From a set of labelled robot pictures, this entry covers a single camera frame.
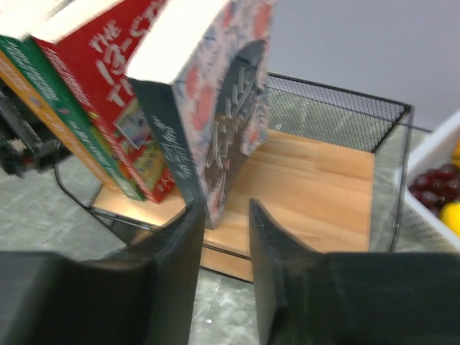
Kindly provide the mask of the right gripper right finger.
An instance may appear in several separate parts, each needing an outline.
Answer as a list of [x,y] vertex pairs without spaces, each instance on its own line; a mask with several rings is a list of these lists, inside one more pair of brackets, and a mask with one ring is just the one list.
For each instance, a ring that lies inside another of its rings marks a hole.
[[459,256],[318,252],[249,202],[261,344],[457,344]]

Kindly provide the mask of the pink floral book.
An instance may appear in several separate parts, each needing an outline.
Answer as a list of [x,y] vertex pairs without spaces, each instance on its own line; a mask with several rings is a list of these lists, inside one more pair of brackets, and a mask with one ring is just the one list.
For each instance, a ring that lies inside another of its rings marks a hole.
[[126,67],[185,202],[215,229],[245,159],[267,141],[274,1],[167,1]]

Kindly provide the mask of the green 104-Storey Treehouse book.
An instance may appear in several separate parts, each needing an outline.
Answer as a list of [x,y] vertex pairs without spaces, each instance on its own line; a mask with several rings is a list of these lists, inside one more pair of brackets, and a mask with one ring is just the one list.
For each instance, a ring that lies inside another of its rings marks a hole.
[[46,103],[95,158],[122,193],[136,201],[145,199],[110,145],[66,86],[31,36],[33,29],[69,5],[69,1],[2,1],[1,51],[32,84]]

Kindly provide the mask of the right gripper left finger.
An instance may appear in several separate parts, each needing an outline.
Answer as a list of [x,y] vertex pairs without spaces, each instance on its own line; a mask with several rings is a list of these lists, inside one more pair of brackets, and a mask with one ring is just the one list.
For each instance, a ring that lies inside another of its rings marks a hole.
[[201,261],[205,207],[101,259],[1,253],[3,344],[186,344]]

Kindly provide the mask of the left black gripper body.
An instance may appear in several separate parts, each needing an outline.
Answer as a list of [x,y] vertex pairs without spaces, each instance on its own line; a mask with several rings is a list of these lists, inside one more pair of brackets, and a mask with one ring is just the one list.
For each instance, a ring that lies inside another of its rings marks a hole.
[[46,173],[71,156],[32,110],[1,82],[1,169],[23,178],[30,170]]

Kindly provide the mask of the red 13-Storey Treehouse book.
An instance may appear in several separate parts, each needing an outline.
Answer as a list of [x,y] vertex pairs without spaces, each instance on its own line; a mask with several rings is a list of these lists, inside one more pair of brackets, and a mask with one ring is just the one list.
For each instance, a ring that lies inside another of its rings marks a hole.
[[163,1],[72,1],[31,35],[146,199],[174,182],[134,91],[127,63]]

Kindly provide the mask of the orange Treehouse book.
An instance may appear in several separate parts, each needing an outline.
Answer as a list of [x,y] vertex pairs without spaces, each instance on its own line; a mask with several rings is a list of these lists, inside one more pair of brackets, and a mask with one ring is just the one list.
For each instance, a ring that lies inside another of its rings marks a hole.
[[1,52],[1,79],[34,112],[46,127],[68,148],[110,191],[121,194],[121,190],[92,154],[66,127],[32,84],[22,75],[13,62]]

